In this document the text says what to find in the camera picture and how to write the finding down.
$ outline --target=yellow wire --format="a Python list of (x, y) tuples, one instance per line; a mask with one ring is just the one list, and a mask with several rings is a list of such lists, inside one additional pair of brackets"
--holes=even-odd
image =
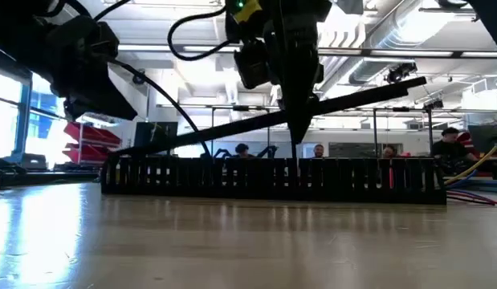
[(457, 181), (460, 177), (465, 177), (468, 173), (473, 172), (484, 161), (486, 161), (489, 157), (491, 157), (492, 154), (495, 153), (496, 149), (497, 149), (497, 146), (495, 146), (494, 148), (492, 148), (492, 150), (489, 153), (487, 153), (487, 155), (483, 156), (483, 158), (481, 158), (480, 161), (478, 161), (476, 164), (474, 164), (473, 166), (471, 166), (469, 169), (465, 170), (464, 172), (460, 173), (458, 176), (452, 177), (450, 180), (445, 181), (444, 184), (445, 185), (449, 185), (452, 182)]

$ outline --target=red wire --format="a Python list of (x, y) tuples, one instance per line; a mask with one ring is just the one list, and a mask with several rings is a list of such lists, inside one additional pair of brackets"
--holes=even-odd
[(458, 193), (458, 192), (448, 191), (447, 195), (448, 196), (457, 196), (457, 197), (468, 197), (468, 198), (471, 198), (471, 199), (474, 199), (474, 200), (486, 201), (486, 202), (491, 203), (489, 200), (487, 200), (487, 199), (485, 199), (483, 197), (471, 196), (471, 195), (468, 195), (468, 194), (465, 194), (465, 193)]
[(464, 193), (464, 192), (457, 192), (457, 191), (447, 191), (447, 193), (450, 193), (454, 196), (459, 196), (459, 197), (470, 197), (470, 198), (473, 198), (473, 199), (476, 199), (476, 200), (482, 200), (482, 201), (487, 201), (491, 204), (494, 204), (494, 205), (497, 205), (497, 201), (495, 200), (491, 200), (490, 198), (487, 198), (487, 197), (481, 197), (479, 195), (476, 195), (476, 194), (469, 194), (469, 193)]
[(446, 196), (446, 198), (450, 200), (457, 200), (457, 201), (465, 201), (465, 202), (470, 202), (470, 203), (475, 203), (475, 204), (480, 204), (480, 205), (489, 205), (489, 206), (494, 206), (495, 204), (490, 203), (488, 201), (475, 201), (475, 200), (467, 200), (461, 197), (451, 197), (451, 196)]

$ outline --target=black cable carrier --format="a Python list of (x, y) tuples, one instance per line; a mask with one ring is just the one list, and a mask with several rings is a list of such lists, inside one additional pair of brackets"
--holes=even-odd
[[(304, 113), (323, 115), (406, 96), (425, 78), (325, 100)], [(101, 171), (102, 193), (168, 197), (220, 197), (285, 201), (349, 201), (446, 204), (436, 189), (433, 158), (407, 159), (214, 159), (147, 156), (200, 140), (213, 140), (286, 121), (273, 112), (233, 124), (192, 132), (164, 144), (112, 154)]]

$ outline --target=blue wire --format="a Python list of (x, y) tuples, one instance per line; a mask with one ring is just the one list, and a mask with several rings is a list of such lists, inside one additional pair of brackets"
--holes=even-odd
[(478, 171), (477, 170), (474, 170), (473, 172), (471, 172), (467, 177), (463, 178), (462, 180), (460, 181), (457, 181), (456, 183), (454, 184), (451, 184), (451, 185), (448, 185), (446, 188), (447, 189), (454, 189), (454, 188), (459, 188), (461, 187), (462, 185), (464, 185), (465, 183), (467, 183), (472, 177), (475, 176), (475, 174), (477, 173)]

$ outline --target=man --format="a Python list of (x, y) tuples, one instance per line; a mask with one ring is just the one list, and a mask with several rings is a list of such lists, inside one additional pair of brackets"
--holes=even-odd
[(314, 146), (314, 158), (322, 158), (325, 148), (322, 144), (317, 144)]
[(383, 152), (384, 158), (394, 158), (396, 156), (396, 149), (392, 145), (386, 145)]
[(442, 139), (436, 142), (432, 148), (432, 154), (435, 158), (442, 158), (446, 161), (457, 161), (466, 159), (477, 161), (477, 157), (469, 153), (464, 145), (457, 142), (458, 130), (456, 128), (447, 128), (442, 131)]
[(248, 153), (248, 145), (246, 144), (238, 144), (236, 147), (235, 147), (235, 152), (237, 153), (237, 155), (233, 156), (233, 157), (239, 157), (239, 158), (249, 158), (249, 157), (255, 157), (253, 155), (250, 155)]

